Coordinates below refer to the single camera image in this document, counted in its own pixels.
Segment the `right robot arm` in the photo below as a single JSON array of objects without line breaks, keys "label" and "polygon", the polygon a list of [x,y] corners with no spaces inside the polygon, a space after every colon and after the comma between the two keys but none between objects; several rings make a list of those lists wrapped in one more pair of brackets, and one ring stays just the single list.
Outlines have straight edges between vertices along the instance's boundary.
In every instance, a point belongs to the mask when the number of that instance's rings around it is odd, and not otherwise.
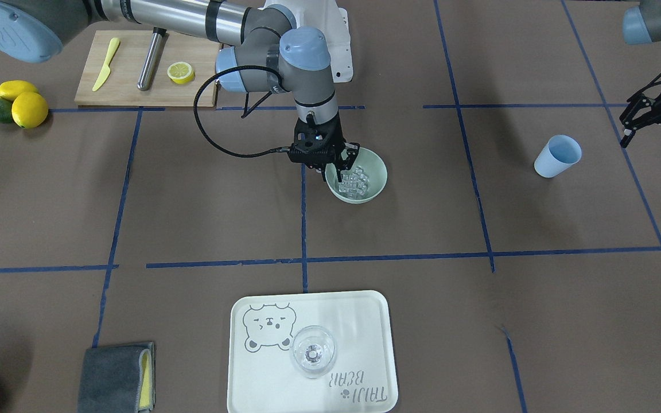
[{"label": "right robot arm", "polygon": [[0,50],[42,63],[89,25],[131,22],[154,38],[176,32],[223,44],[216,73],[226,91],[289,93],[297,109],[291,146],[274,148],[290,161],[341,181],[360,146],[344,139],[336,83],[352,80],[347,12],[335,1],[0,1]]}]

